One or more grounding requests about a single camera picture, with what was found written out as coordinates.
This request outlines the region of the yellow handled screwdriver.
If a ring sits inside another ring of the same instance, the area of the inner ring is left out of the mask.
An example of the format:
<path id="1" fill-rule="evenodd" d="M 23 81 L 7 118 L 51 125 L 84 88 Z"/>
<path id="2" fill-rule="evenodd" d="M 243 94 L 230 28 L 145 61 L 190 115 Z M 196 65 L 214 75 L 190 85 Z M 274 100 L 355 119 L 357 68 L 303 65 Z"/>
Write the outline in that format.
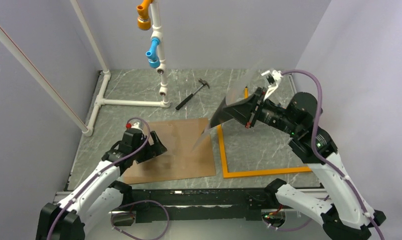
<path id="1" fill-rule="evenodd" d="M 248 98 L 249 96 L 249 90 L 247 87 L 244 88 L 244 98 Z"/>

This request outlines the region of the orange picture frame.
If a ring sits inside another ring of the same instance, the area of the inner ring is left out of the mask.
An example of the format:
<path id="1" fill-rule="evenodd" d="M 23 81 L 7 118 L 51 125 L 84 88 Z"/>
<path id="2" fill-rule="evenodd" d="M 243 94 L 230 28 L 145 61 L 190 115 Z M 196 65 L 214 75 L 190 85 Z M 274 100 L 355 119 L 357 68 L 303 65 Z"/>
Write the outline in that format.
<path id="1" fill-rule="evenodd" d="M 312 174 L 291 152 L 289 136 L 264 123 L 246 129 L 232 119 L 217 127 L 217 138 L 225 179 Z"/>

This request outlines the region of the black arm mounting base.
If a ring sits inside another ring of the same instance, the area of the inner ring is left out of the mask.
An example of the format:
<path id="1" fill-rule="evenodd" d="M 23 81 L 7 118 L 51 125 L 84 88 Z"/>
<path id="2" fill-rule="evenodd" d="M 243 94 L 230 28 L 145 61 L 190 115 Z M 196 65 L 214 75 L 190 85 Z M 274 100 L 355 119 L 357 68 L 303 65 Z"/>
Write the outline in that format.
<path id="1" fill-rule="evenodd" d="M 133 213 L 137 223 L 245 219 L 261 221 L 279 208 L 263 188 L 134 189 L 114 208 Z"/>

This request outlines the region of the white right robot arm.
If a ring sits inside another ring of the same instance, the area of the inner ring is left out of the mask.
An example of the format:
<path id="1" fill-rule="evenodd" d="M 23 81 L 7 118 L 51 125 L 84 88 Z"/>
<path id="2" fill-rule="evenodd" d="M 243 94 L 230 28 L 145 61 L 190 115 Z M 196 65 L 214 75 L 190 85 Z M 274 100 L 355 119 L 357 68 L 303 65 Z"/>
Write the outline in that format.
<path id="1" fill-rule="evenodd" d="M 236 120 L 246 128 L 262 122 L 288 134 L 293 153 L 314 172 L 331 200 L 317 199 L 278 178 L 264 189 L 266 205 L 271 208 L 284 205 L 303 213 L 320 224 L 333 240 L 369 239 L 370 228 L 380 226 L 386 216 L 373 209 L 359 194 L 331 136 L 322 128 L 313 128 L 318 109 L 316 98 L 310 93 L 298 92 L 287 107 L 282 107 L 265 95 L 264 88 L 257 88 L 235 103 L 223 99 L 208 128 Z"/>

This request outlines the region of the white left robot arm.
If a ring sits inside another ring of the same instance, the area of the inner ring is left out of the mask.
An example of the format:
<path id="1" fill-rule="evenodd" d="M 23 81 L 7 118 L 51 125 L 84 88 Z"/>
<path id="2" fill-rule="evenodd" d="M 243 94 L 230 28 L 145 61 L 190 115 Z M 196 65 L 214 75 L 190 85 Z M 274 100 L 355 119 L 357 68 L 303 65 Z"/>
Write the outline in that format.
<path id="1" fill-rule="evenodd" d="M 83 240 L 113 209 L 134 205 L 132 187 L 121 176 L 134 163 L 143 163 L 167 152 L 155 131 L 145 135 L 128 126 L 121 140 L 104 153 L 95 170 L 64 199 L 47 203 L 40 211 L 37 240 Z"/>

